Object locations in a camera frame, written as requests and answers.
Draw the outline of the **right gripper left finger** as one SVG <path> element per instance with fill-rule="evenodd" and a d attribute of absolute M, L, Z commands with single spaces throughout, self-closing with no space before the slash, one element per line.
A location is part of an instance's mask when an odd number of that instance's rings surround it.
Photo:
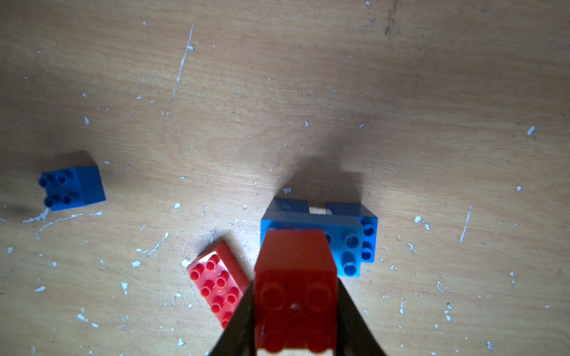
<path fill-rule="evenodd" d="M 248 286 L 210 356 L 256 356 L 254 287 Z"/>

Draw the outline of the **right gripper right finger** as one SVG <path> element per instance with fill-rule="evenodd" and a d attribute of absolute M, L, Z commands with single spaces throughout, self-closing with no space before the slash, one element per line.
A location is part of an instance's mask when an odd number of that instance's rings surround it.
<path fill-rule="evenodd" d="M 341 280 L 338 280 L 335 355 L 386 356 Z"/>

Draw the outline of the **red 2x4 brick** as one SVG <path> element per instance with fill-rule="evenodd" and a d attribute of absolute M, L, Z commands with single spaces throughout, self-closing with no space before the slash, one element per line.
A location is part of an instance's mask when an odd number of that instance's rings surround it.
<path fill-rule="evenodd" d="M 249 279 L 227 243 L 224 240 L 212 243 L 186 271 L 225 329 L 249 286 Z"/>

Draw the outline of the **red 2x2 brick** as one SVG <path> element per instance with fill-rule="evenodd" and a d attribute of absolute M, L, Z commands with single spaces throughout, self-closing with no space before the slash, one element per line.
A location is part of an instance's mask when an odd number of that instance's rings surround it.
<path fill-rule="evenodd" d="M 268 231 L 255 264 L 256 348 L 334 349 L 337 305 L 337 267 L 323 231 Z"/>

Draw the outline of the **light blue 2x4 brick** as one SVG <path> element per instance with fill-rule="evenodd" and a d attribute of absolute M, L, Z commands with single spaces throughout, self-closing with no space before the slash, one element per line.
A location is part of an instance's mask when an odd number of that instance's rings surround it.
<path fill-rule="evenodd" d="M 364 227 L 355 217 L 332 214 L 268 211 L 261 219 L 260 241 L 268 230 L 322 230 L 337 265 L 338 276 L 358 278 Z"/>

